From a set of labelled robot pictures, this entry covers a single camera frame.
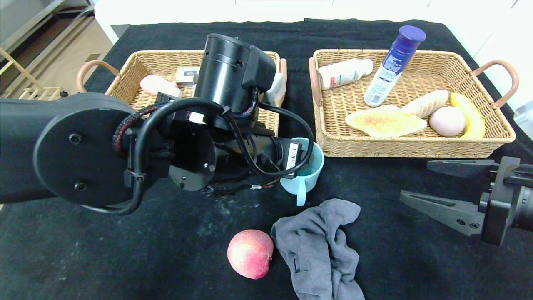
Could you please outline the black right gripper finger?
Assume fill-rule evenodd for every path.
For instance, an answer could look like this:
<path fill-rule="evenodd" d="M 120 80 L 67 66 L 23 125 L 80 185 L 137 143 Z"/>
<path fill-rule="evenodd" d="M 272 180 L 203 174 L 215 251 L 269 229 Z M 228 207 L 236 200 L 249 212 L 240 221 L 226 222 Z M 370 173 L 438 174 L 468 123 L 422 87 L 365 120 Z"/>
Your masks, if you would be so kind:
<path fill-rule="evenodd" d="M 402 190 L 400 201 L 468 237 L 481 234 L 485 214 L 474 203 Z"/>
<path fill-rule="evenodd" d="M 427 169 L 464 179 L 482 179 L 490 178 L 493 173 L 497 173 L 499 163 L 490 159 L 434 160 L 427 162 Z"/>

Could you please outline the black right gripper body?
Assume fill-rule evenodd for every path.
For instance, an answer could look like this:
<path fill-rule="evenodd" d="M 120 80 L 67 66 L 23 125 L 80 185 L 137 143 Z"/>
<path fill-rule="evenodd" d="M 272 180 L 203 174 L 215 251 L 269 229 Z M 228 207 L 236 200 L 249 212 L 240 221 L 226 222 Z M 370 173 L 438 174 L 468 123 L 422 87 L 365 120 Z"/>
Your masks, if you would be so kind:
<path fill-rule="evenodd" d="M 488 197 L 481 239 L 500 246 L 510 228 L 533 230 L 533 166 L 504 156 Z"/>

